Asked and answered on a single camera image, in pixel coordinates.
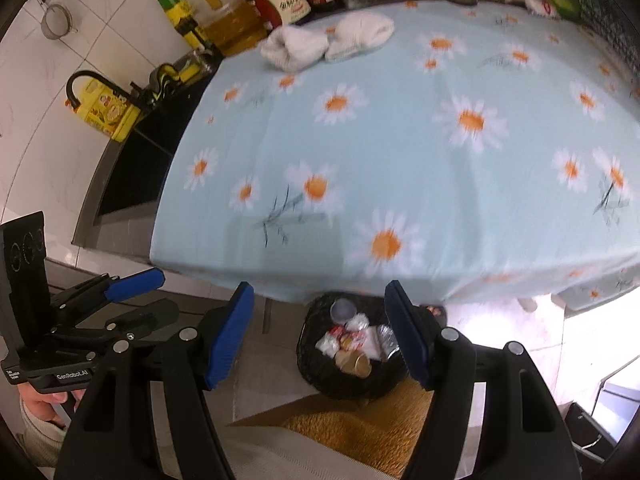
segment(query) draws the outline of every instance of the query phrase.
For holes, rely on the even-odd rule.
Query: yellow container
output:
[[[79,99],[81,105],[74,113],[117,142],[127,138],[140,115],[139,108],[95,79],[89,79]]]

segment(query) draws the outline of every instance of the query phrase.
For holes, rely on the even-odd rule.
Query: folded cloth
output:
[[[274,30],[260,53],[285,72],[298,72],[318,61],[329,48],[322,32],[286,25]]]
[[[394,20],[383,14],[366,10],[351,12],[335,26],[335,41],[329,45],[324,58],[340,61],[378,48],[391,37],[394,29]]]

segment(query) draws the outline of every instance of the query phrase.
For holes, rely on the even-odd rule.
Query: floor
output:
[[[501,348],[520,341],[559,406],[576,400],[593,409],[600,381],[640,354],[640,288],[609,304],[578,315],[565,315],[549,296],[536,298],[534,312],[517,300],[449,306],[449,324],[472,342]],[[296,343],[305,318],[302,305],[269,302],[267,315],[258,298],[253,319],[228,379],[207,403],[217,424],[228,424],[315,393],[296,367]],[[194,323],[197,317],[185,318]],[[0,380],[2,413],[15,402]],[[460,475],[472,467],[482,421],[482,386],[476,387],[467,446]]]

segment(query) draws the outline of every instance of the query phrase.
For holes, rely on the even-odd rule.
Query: daisy print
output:
[[[229,207],[235,211],[254,208],[254,203],[260,198],[260,183],[254,176],[244,176],[231,189]]]
[[[559,45],[562,43],[562,39],[554,32],[548,32],[546,34],[546,40],[552,45]]]
[[[285,178],[289,185],[301,193],[303,210],[325,213],[329,219],[342,212],[342,193],[336,186],[337,168],[325,164],[317,171],[302,160],[299,165],[289,166]]]
[[[193,159],[187,170],[187,179],[184,183],[184,189],[192,191],[198,186],[204,186],[206,176],[213,175],[218,164],[218,152],[215,148],[209,150],[204,149]]]
[[[629,182],[622,168],[620,168],[620,161],[616,156],[609,156],[603,149],[597,148],[593,150],[593,160],[604,172],[607,182],[610,180],[609,187],[611,189],[614,189],[623,198],[633,198],[633,192],[629,186]]]
[[[276,76],[273,80],[273,91],[276,94],[291,94],[296,86],[302,83],[302,76],[285,74]]]
[[[407,225],[405,214],[387,211],[383,218],[376,209],[370,224],[356,222],[354,229],[356,235],[345,264],[362,269],[367,278],[396,278],[422,267],[424,241],[418,236],[418,226]]]
[[[242,97],[242,93],[246,89],[247,83],[235,83],[222,94],[222,100],[228,107],[231,103],[235,103]]]
[[[314,115],[316,123],[334,125],[347,119],[355,119],[355,109],[369,104],[362,90],[356,85],[338,85],[334,90],[326,90],[316,101]]]
[[[498,117],[496,108],[487,108],[484,101],[471,100],[462,96],[453,97],[450,102],[442,102],[442,112],[433,120],[444,123],[445,132],[450,134],[449,142],[453,146],[462,146],[467,141],[476,153],[484,151],[484,144],[501,148],[500,139],[509,135],[506,120]]]
[[[439,59],[437,57],[428,57],[426,59],[421,59],[417,63],[418,70],[425,74],[438,72],[439,70],[442,70],[444,66],[445,66],[445,62],[442,59]]]
[[[559,150],[554,155],[554,167],[558,170],[560,184],[566,184],[571,191],[587,191],[587,173],[577,155],[568,150]]]
[[[583,114],[594,121],[604,119],[604,104],[596,97],[593,90],[577,81],[572,82],[569,89],[575,102],[582,107]]]
[[[503,45],[502,51],[512,66],[530,68],[534,72],[540,70],[540,57],[527,47],[516,43]]]
[[[430,51],[432,56],[446,56],[449,59],[454,59],[456,54],[466,56],[466,46],[457,36],[436,32],[430,36],[421,34],[418,41]]]

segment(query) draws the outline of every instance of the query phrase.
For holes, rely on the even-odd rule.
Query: tablecloth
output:
[[[152,261],[286,301],[394,278],[437,304],[636,286],[640,94],[592,33],[499,4],[373,10],[396,26],[375,52],[295,75],[258,50],[222,63]]]

